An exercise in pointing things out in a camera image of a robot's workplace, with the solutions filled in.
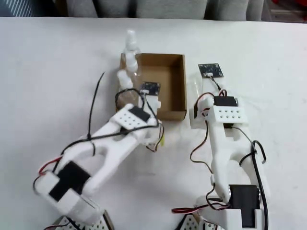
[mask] white tabletop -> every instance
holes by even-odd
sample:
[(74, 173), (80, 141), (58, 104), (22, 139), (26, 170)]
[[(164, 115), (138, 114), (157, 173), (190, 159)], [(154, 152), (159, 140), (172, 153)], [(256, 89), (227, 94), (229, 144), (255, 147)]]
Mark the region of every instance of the white tabletop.
[[(59, 214), (31, 190), (37, 169), (87, 132), (96, 81), (93, 130), (114, 113), (114, 72), (126, 29), (146, 53), (186, 56), (222, 67), (229, 87), (245, 99), (253, 138), (262, 142), (271, 187), (270, 229), (306, 225), (307, 25), (154, 19), (0, 18), (0, 223), (3, 229), (42, 229)], [(171, 230), (173, 207), (194, 204), (210, 178), (189, 161), (203, 130), (165, 122), (165, 146), (132, 153), (94, 197), (116, 229)], [(195, 157), (211, 160), (207, 143)], [(236, 163), (230, 181), (246, 183)]]

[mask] gray chair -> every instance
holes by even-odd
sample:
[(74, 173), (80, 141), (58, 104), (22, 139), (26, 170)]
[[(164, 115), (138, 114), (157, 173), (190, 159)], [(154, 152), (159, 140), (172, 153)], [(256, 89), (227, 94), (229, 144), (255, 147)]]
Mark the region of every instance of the gray chair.
[(260, 21), (264, 0), (67, 0), (69, 16)]

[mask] clear plastic bottle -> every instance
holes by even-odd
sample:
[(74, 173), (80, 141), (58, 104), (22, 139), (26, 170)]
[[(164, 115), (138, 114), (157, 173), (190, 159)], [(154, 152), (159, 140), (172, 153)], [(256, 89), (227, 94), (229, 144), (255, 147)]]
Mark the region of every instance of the clear plastic bottle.
[(126, 53), (126, 71), (132, 80), (133, 87), (139, 90), (142, 83), (141, 68), (139, 68), (135, 55), (131, 52)]
[(138, 47), (134, 30), (128, 30), (127, 31), (126, 47), (125, 47), (123, 53), (124, 54), (133, 53), (135, 58), (137, 59), (137, 61), (139, 61), (139, 56), (141, 54), (141, 51), (140, 51), (140, 48)]
[[(120, 91), (124, 89), (131, 89), (133, 88), (133, 83), (131, 78), (127, 75), (125, 70), (120, 70), (117, 72), (117, 77), (119, 80)], [(118, 97), (118, 107), (122, 108), (126, 104), (131, 103), (134, 105), (138, 105), (138, 94), (134, 91), (127, 91), (121, 93)]]

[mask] cardboard box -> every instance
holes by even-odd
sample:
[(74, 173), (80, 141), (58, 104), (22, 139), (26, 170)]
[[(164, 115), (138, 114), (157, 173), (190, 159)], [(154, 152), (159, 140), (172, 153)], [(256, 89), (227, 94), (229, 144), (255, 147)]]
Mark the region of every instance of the cardboard box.
[[(187, 114), (184, 55), (141, 54), (142, 81), (161, 84), (158, 110), (160, 120), (182, 121)], [(121, 60), (120, 68), (124, 69)]]

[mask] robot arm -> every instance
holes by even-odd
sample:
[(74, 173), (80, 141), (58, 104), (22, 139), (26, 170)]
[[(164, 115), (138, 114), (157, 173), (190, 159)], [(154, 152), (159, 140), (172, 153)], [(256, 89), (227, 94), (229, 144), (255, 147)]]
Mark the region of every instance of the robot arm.
[[(95, 137), (120, 130), (140, 128), (127, 135)], [(101, 168), (90, 175), (77, 161), (93, 156), (91, 142), (82, 142), (67, 149), (55, 173), (46, 172), (36, 183), (37, 192), (61, 214), (88, 225), (101, 216), (101, 210), (89, 198), (114, 174), (120, 163), (139, 145), (157, 141), (159, 127), (156, 118), (132, 104), (119, 110), (109, 122), (93, 134), (96, 154), (105, 157)]]
[[(251, 143), (247, 138), (250, 136), (248, 120), (244, 108), (238, 106), (238, 101), (234, 97), (210, 96), (199, 101), (198, 111), (205, 112), (198, 112), (196, 119), (202, 117), (202, 120), (205, 119), (208, 124), (213, 154), (211, 183), (218, 196), (230, 205), (223, 210), (203, 208), (199, 211), (199, 215), (226, 230), (264, 229), (264, 211), (260, 209), (261, 195), (252, 158), (245, 158), (241, 164), (251, 184), (230, 185), (227, 181), (228, 162), (230, 160), (240, 162), (251, 152)], [(266, 197), (270, 197), (268, 182), (258, 154), (255, 154), (255, 160), (264, 193)], [(206, 203), (206, 198), (202, 196), (197, 200), (196, 206)]]

